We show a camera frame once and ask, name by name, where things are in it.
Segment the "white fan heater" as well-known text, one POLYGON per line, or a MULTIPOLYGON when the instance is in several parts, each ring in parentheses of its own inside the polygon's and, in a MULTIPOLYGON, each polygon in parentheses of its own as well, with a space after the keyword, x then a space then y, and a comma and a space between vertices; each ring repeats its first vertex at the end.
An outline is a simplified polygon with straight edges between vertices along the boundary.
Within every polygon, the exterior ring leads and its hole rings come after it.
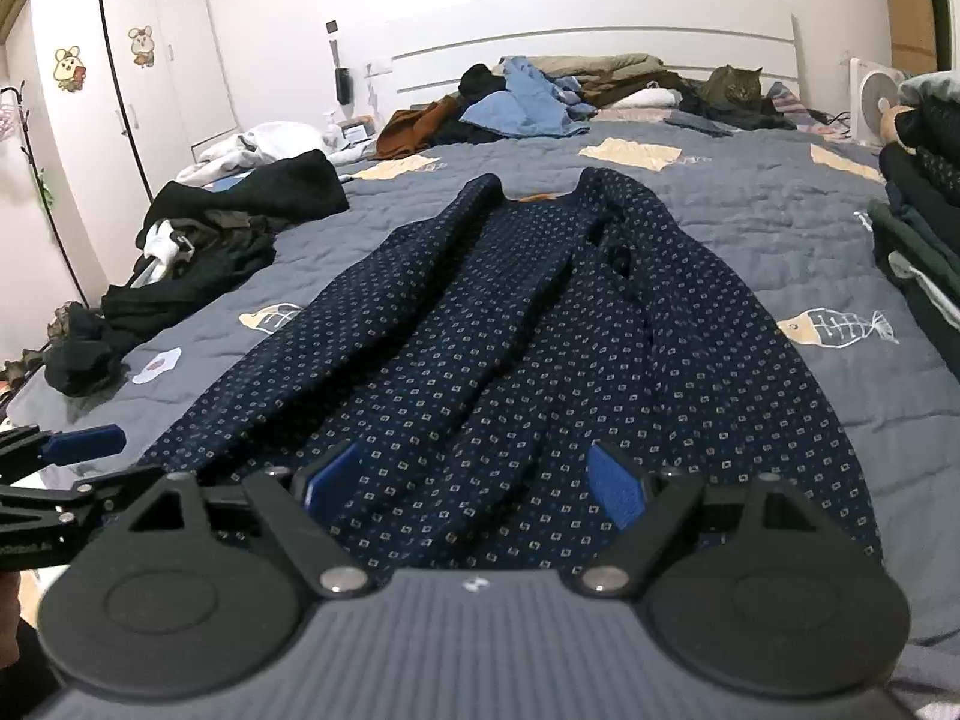
POLYGON ((900 104, 900 86, 910 75, 896 68, 851 57, 850 133, 864 146, 882 146, 882 117, 900 104))

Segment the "grey blue quilted bedspread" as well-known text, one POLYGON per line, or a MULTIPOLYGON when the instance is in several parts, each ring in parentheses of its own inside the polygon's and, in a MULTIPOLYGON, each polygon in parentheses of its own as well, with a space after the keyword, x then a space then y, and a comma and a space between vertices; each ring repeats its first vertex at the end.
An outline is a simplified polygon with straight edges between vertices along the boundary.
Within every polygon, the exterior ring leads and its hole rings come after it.
POLYGON ((114 468, 235 481, 349 440, 340 543, 398 567, 581 569, 612 538, 608 442, 713 483, 792 481, 884 562, 911 639, 958 631, 958 382, 878 270, 884 187, 791 133, 672 125, 443 146, 89 397, 34 379, 8 411, 116 424, 114 468))

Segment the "light blue garment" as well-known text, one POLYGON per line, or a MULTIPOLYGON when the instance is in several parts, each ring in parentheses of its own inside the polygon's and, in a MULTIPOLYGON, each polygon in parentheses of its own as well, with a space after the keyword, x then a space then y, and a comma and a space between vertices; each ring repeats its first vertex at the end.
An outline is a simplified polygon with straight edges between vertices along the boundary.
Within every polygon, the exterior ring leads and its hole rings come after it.
POLYGON ((485 94, 460 115, 461 124, 498 137, 566 138, 589 130, 597 109, 581 98, 574 76, 550 78, 526 57, 512 57, 503 67, 505 87, 485 94))

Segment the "navy patterned cardigan orange lining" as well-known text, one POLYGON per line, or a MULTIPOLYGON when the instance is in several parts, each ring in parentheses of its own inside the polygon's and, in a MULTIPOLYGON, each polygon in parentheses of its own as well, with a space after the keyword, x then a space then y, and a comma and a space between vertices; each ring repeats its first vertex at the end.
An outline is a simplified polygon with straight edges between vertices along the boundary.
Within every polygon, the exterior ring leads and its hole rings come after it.
POLYGON ((229 484, 344 440, 363 470, 332 532, 374 575, 579 571, 613 535, 587 484, 597 440, 709 483, 773 473, 882 551, 861 463, 797 349, 610 169, 550 202, 473 179, 343 271, 146 456, 229 484))

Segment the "white wardrobe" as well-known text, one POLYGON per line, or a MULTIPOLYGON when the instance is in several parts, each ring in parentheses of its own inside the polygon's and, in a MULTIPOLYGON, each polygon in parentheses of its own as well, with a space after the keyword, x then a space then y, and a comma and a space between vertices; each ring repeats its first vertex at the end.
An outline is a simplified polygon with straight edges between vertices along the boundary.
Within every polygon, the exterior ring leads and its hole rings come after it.
POLYGON ((29 26, 53 132, 104 122, 148 195, 236 128, 208 0, 29 0, 29 26))

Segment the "rust brown garment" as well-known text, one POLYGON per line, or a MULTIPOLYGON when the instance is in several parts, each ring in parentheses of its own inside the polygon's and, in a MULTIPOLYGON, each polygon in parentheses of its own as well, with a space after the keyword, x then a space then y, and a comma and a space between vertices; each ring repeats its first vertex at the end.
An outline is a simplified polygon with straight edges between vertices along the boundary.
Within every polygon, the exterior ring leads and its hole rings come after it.
POLYGON ((460 112, 459 96, 444 96, 420 109, 396 110, 377 137, 376 158, 400 160, 428 148, 436 132, 460 112))

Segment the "olive beige blanket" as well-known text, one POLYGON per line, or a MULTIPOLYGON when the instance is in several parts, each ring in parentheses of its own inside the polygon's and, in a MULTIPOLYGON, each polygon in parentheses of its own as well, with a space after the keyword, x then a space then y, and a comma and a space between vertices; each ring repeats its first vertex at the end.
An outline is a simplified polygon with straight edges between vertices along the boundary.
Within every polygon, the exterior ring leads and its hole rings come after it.
POLYGON ((656 55, 544 55, 529 57, 529 62, 552 80, 576 78, 581 98, 594 107, 610 107, 646 88, 672 89, 680 96, 692 93, 690 83, 656 55))

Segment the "folded dark clothes stack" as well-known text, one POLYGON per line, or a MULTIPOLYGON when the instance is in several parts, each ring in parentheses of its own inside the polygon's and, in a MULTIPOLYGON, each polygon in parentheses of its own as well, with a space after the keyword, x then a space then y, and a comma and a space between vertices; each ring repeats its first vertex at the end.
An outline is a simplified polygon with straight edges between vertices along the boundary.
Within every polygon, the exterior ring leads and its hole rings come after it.
POLYGON ((880 115, 887 198, 869 205, 874 260, 958 371, 958 73, 913 76, 880 115))

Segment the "black clothes pile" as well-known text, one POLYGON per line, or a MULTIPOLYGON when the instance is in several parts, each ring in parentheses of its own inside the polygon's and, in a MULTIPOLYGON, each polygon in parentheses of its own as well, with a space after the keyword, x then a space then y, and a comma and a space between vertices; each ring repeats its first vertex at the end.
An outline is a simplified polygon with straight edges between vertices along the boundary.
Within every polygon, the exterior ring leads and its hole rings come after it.
POLYGON ((65 307, 65 332, 44 356, 46 382, 67 397, 106 387, 132 349, 272 265, 281 231, 347 210, 319 149, 256 167, 224 190, 166 184, 135 239, 140 258, 127 283, 109 286, 94 309, 65 307))

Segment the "tabby cat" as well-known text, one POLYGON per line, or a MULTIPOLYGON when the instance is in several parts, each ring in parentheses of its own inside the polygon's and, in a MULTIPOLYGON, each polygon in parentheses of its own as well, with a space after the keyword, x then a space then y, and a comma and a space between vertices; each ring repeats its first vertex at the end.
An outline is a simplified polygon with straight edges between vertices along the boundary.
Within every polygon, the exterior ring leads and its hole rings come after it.
POLYGON ((717 110, 760 112, 763 106, 762 73, 763 68, 739 68, 732 65, 715 68, 708 80, 698 86, 698 99, 717 110))

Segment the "white headboard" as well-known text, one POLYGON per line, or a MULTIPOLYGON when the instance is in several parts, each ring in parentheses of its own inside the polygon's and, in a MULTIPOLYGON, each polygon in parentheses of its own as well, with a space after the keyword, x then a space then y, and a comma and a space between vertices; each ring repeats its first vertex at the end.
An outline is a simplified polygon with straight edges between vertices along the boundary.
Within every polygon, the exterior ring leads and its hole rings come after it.
POLYGON ((392 36, 387 82, 397 107, 452 93, 475 64, 511 55, 652 54, 685 78, 721 65, 759 68, 799 88, 793 14, 782 0, 493 0, 428 5, 392 36))

